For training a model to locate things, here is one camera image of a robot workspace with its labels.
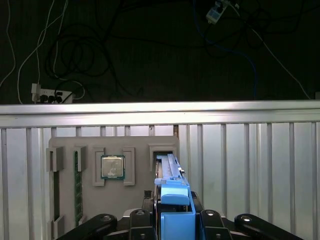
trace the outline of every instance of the plug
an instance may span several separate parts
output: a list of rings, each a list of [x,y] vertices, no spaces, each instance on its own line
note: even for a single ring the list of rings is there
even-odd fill
[[[32,83],[31,94],[32,94],[32,101],[34,103],[38,102],[38,100],[40,99],[40,92],[41,92],[41,84]]]

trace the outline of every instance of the aluminum panel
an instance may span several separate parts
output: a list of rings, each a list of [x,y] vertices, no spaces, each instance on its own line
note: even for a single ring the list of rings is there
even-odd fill
[[[0,129],[0,240],[9,239],[7,130]]]
[[[30,129],[30,147],[31,159],[28,164],[30,165],[31,172],[29,172],[30,180],[32,182],[32,213],[29,212],[29,217],[32,217],[32,232],[33,238],[31,239],[44,239],[43,229],[46,226],[46,203],[45,203],[45,161],[42,157],[42,129]]]
[[[173,136],[174,126],[173,125],[157,125],[155,128],[155,136]]]
[[[130,136],[149,136],[149,126],[131,126]]]
[[[203,200],[203,129],[202,125],[189,126],[189,183],[192,190]]]
[[[91,127],[82,127],[81,136],[82,137],[99,137],[100,136],[100,127],[91,126]]]
[[[291,230],[290,175],[289,124],[275,123],[272,124],[273,224],[289,232]]]
[[[41,150],[41,159],[43,163],[43,177],[44,177],[44,209],[45,209],[45,223],[52,221],[54,219],[53,216],[53,208],[52,208],[52,199],[53,199],[53,185],[52,185],[52,174],[46,171],[46,152],[49,147],[49,140],[51,139],[53,134],[55,134],[55,129],[51,128],[40,128],[40,150]],[[49,233],[51,229],[47,229],[47,225],[45,227],[45,232]]]
[[[51,176],[44,169],[38,173],[45,167],[41,160],[45,159],[45,149],[51,136],[135,135],[135,130],[132,131],[134,125],[154,125],[152,132],[155,135],[171,135],[173,125],[180,124],[179,161],[186,176],[190,177],[192,190],[199,193],[203,188],[200,198],[203,195],[206,208],[209,205],[220,211],[218,207],[221,206],[223,213],[228,210],[231,219],[238,213],[250,211],[296,232],[306,240],[316,240],[320,229],[320,123],[315,122],[320,122],[318,101],[0,106],[0,127],[39,127],[31,130],[8,129],[10,142],[8,147],[1,143],[0,165],[6,168],[4,160],[7,159],[10,169],[6,173],[1,171],[0,188],[5,195],[8,174],[9,200],[13,194],[21,195],[16,209],[23,209],[18,215],[20,219],[22,215],[24,225],[21,221],[19,227],[24,229],[25,234],[30,232],[29,228],[34,229],[34,238],[40,239],[40,229],[43,229],[43,236],[47,235],[51,231],[47,223],[53,219],[50,208]],[[14,130],[24,134],[14,137]],[[21,150],[13,151],[15,147],[24,149],[23,158]],[[7,149],[10,149],[10,155],[3,158]],[[217,159],[211,157],[219,158],[219,155],[220,171],[216,165]],[[17,180],[10,175],[13,163],[21,167],[22,175],[19,177],[24,181],[20,188],[12,188],[12,184],[17,184]],[[213,181],[220,189],[212,188]],[[239,205],[235,205],[235,198],[231,197],[235,188],[238,188],[235,193],[242,194]],[[211,205],[216,204],[216,200],[221,202],[217,203],[217,207]],[[1,208],[3,204],[6,205],[5,197],[0,199],[0,239],[8,232],[1,229],[3,219],[8,220]],[[13,203],[10,201],[10,217],[12,210]],[[12,219],[9,223],[10,226],[5,228],[15,231],[10,239],[22,235],[22,239],[26,239],[27,235],[17,232],[16,225],[12,225]]]
[[[257,152],[258,152],[258,217],[268,221],[270,215],[270,186],[269,186],[269,144],[268,125],[260,123],[257,125]]]
[[[313,239],[312,124],[294,124],[296,234]]]
[[[118,136],[116,126],[107,126],[105,127],[105,135],[106,136]]]
[[[56,136],[57,137],[75,137],[76,128],[75,127],[57,127]]]
[[[203,205],[223,212],[221,125],[203,125]]]
[[[320,237],[320,213],[319,213],[319,208],[320,208],[320,122],[316,123],[316,158],[315,162],[313,163],[314,171],[313,172],[313,216],[314,216],[314,221],[313,223],[314,228],[317,229],[317,238],[319,239]]]
[[[125,135],[125,127],[124,126],[116,126],[115,136],[124,136],[124,135]]]
[[[9,234],[10,239],[26,239],[29,236],[26,129],[7,129],[6,136]]]
[[[259,185],[258,185],[258,124],[249,125],[249,184],[250,184],[250,213],[259,215]]]
[[[185,177],[189,180],[189,127],[179,125],[179,163],[185,172]]]
[[[243,124],[226,126],[227,211],[225,216],[230,219],[245,213],[246,210],[245,141]]]

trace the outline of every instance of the electrical outlet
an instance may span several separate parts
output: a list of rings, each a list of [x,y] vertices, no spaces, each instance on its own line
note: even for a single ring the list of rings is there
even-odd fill
[[[206,19],[209,24],[216,24],[222,14],[225,12],[228,7],[229,2],[226,0],[215,1],[214,6],[206,14]]]
[[[53,89],[44,89],[41,88],[40,85],[37,86],[37,84],[32,84],[32,101],[34,102],[36,100],[37,103],[41,104],[60,104],[62,103],[66,98],[66,101],[64,104],[72,104],[73,102],[73,94],[70,95],[71,91],[56,91],[55,97],[55,90]]]
[[[40,98],[38,99],[38,103],[42,104],[60,104],[62,103],[72,92],[71,91],[56,91],[55,97],[55,90],[52,89],[44,89],[40,90]],[[64,104],[72,104],[73,102],[73,95],[69,96]]]

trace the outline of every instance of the white cable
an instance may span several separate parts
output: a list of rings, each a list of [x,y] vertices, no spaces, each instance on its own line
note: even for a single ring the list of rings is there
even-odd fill
[[[236,14],[240,17],[240,14],[238,12],[238,10],[231,4],[229,3],[229,6],[236,12]],[[301,82],[282,64],[282,62],[274,55],[274,53],[270,50],[270,48],[267,46],[266,42],[262,39],[262,37],[250,26],[248,25],[251,30],[257,35],[257,37],[262,41],[263,45],[265,46],[265,48],[269,51],[269,53],[272,55],[272,57],[280,64],[280,66],[299,84],[301,90],[303,91],[304,95],[306,95],[306,97],[308,99],[311,99],[309,97],[309,95],[307,94],[307,92],[305,91],[304,87],[302,86]]]
[[[65,2],[66,2],[66,3],[65,3],[65,5],[64,5],[63,15],[62,15],[61,22],[60,22],[60,26],[59,26],[59,30],[58,30],[58,36],[60,35],[60,32],[61,32],[61,28],[62,28],[62,25],[63,25],[63,22],[64,22],[65,12],[66,12],[66,9],[67,9],[69,0],[66,0]],[[54,72],[54,73],[56,72],[56,63],[57,63],[57,58],[58,58],[58,49],[59,49],[59,42],[56,41],[55,57],[54,57],[54,61],[53,61],[53,72]],[[73,99],[75,99],[75,100],[80,100],[80,99],[82,99],[82,98],[86,95],[86,90],[85,90],[84,86],[83,86],[80,82],[78,82],[78,81],[76,81],[76,80],[73,80],[73,82],[76,83],[76,84],[78,84],[78,85],[80,85],[80,86],[82,87],[82,89],[83,89],[82,95],[81,95],[80,97],[74,97],[74,98],[73,98]]]
[[[68,3],[69,3],[69,0],[66,0],[65,4],[64,4],[64,7],[63,7],[62,14],[47,26],[47,28],[50,27],[54,22],[56,22],[59,18],[61,18],[58,35],[60,34],[60,31],[61,31],[61,27],[62,27],[62,23],[64,21],[64,17],[65,17],[65,13],[66,13],[66,9],[67,9]],[[38,43],[37,43],[37,48],[36,48],[36,59],[37,59],[37,66],[38,66],[38,82],[37,82],[37,84],[39,84],[39,82],[40,82],[40,64],[39,64],[39,53],[38,53],[38,49],[39,48],[38,47],[40,46],[41,39],[44,38],[43,33],[45,31],[46,31],[46,28],[43,29],[42,32],[40,33],[40,36],[39,36],[39,39],[38,39]],[[55,59],[54,59],[54,65],[55,65],[55,62],[57,60],[57,54],[58,54],[58,42],[56,43],[56,54],[55,54]]]
[[[21,74],[21,70],[22,70],[22,67],[24,66],[24,64],[29,60],[29,58],[35,53],[35,51],[37,51],[37,49],[42,45],[42,43],[44,42],[45,40],[45,37],[46,37],[46,33],[47,33],[47,28],[48,28],[48,25],[49,25],[49,18],[50,18],[50,14],[51,14],[51,11],[52,11],[52,8],[55,4],[55,0],[52,0],[52,4],[51,4],[51,7],[49,9],[49,13],[48,13],[48,17],[46,19],[46,24],[45,24],[45,28],[44,28],[44,33],[43,33],[43,38],[40,42],[40,44],[38,44],[38,46],[30,53],[30,55],[22,62],[19,70],[18,70],[18,77],[17,77],[17,81],[16,81],[16,91],[18,93],[18,100],[21,104],[23,104],[23,102],[21,101],[21,98],[20,98],[20,91],[19,91],[19,82],[20,82],[20,74]]]
[[[10,0],[7,0],[7,4],[8,4],[8,23],[6,25],[6,35],[8,37],[9,40],[9,44],[10,44],[10,48],[11,48],[11,52],[12,52],[12,57],[13,57],[13,67],[11,69],[11,71],[2,79],[2,81],[0,82],[0,88],[2,86],[2,84],[4,83],[4,81],[13,73],[13,71],[16,69],[16,55],[15,55],[15,51],[14,51],[14,47],[12,45],[11,42],[11,38],[9,35],[9,28],[10,28],[10,22],[11,22],[11,8],[10,8]]]
[[[60,26],[59,26],[59,30],[58,30],[58,36],[60,35],[61,29],[62,29],[62,25],[63,25],[63,22],[64,22],[64,17],[65,17],[65,13],[66,13],[68,4],[69,4],[69,0],[66,0],[65,4],[64,4],[64,7],[63,7],[62,14],[48,25],[48,27],[50,27],[54,22],[56,22],[59,18],[61,18]],[[45,29],[43,29],[42,32],[40,33],[40,36],[39,36],[39,39],[38,39],[38,43],[37,43],[38,46],[40,44],[40,39],[41,39],[41,36],[44,33],[44,31],[45,31]],[[56,42],[56,47],[55,47],[55,57],[54,57],[54,62],[53,62],[53,72],[54,73],[56,72],[56,62],[57,62],[57,58],[58,58],[58,49],[59,49],[59,43],[57,41]],[[38,82],[37,83],[39,84],[40,83],[40,63],[39,63],[38,48],[36,49],[36,59],[37,59],[37,66],[38,66]],[[74,97],[73,98],[75,100],[80,100],[86,95],[86,90],[85,90],[84,86],[80,82],[78,82],[76,80],[73,80],[73,82],[78,84],[78,85],[80,85],[83,88],[82,95],[80,97]]]

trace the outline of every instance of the blue clip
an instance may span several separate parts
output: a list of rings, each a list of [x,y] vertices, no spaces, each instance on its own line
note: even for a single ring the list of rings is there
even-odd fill
[[[188,187],[181,179],[166,180],[161,184],[161,204],[188,206]]]

